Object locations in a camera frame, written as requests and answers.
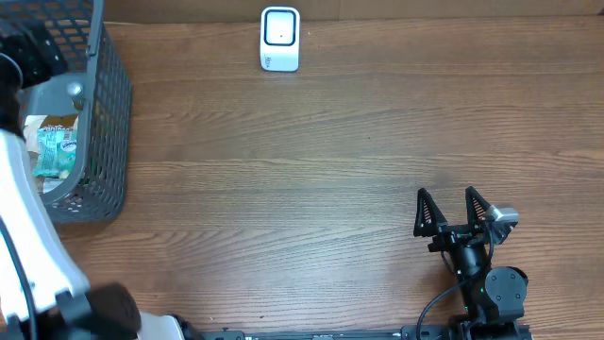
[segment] wood grain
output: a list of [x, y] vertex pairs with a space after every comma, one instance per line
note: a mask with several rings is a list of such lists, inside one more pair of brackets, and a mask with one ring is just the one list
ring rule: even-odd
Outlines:
[[528, 273], [536, 338], [600, 338], [604, 20], [302, 29], [299, 72], [268, 74], [255, 24], [110, 28], [134, 84], [126, 207], [59, 229], [91, 281], [201, 330], [412, 324], [453, 283], [412, 237], [415, 193], [460, 223], [472, 184], [521, 213], [495, 264]]
[[105, 19], [136, 24], [259, 22], [275, 4], [303, 21], [597, 15], [604, 0], [107, 0]]

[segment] small white box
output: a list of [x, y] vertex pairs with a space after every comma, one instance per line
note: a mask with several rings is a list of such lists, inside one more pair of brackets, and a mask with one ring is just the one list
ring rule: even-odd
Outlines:
[[269, 7], [260, 20], [260, 64], [266, 71], [295, 72], [300, 56], [300, 13]]

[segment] gray wire basket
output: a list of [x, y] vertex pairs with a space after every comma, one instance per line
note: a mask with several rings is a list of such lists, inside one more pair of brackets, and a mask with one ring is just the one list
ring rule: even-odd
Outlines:
[[[124, 206], [132, 88], [103, 24], [103, 9], [103, 0], [0, 1], [0, 31], [14, 29], [10, 23], [44, 22], [69, 65], [67, 74], [21, 98], [24, 118], [78, 114], [74, 169], [41, 194], [57, 222], [112, 219]], [[70, 95], [67, 86], [74, 83], [83, 88]]]

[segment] green package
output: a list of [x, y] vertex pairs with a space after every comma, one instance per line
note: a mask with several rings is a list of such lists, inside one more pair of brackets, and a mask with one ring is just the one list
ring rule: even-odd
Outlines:
[[67, 177], [76, 162], [76, 140], [77, 130], [63, 127], [39, 129], [40, 156], [33, 175], [50, 178]]

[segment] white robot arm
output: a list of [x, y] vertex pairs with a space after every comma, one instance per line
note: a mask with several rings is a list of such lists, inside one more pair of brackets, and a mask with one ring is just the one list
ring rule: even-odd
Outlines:
[[140, 313], [122, 285], [91, 289], [61, 244], [37, 193], [19, 124], [16, 93], [24, 82], [44, 81], [27, 72], [18, 58], [0, 52], [0, 307], [8, 324], [0, 337], [185, 339], [178, 320]]

